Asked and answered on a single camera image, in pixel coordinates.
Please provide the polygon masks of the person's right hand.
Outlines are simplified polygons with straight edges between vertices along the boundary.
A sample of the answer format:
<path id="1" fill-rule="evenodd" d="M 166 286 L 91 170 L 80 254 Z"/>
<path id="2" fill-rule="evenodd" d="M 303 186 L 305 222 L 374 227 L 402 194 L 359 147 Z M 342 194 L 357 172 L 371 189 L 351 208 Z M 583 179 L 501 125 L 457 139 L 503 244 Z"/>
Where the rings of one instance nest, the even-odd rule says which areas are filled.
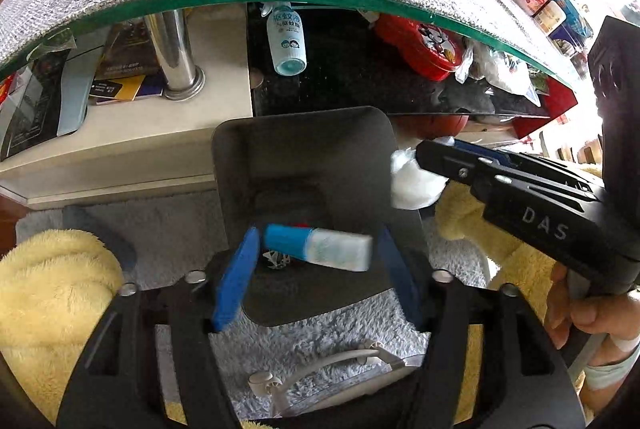
<path id="1" fill-rule="evenodd" d="M 568 339 L 570 327 L 586 334 L 607 334 L 631 342 L 639 337 L 639 296 L 570 299 L 567 267 L 555 263 L 551 271 L 552 286 L 547 296 L 544 327 L 554 344 L 561 348 Z"/>

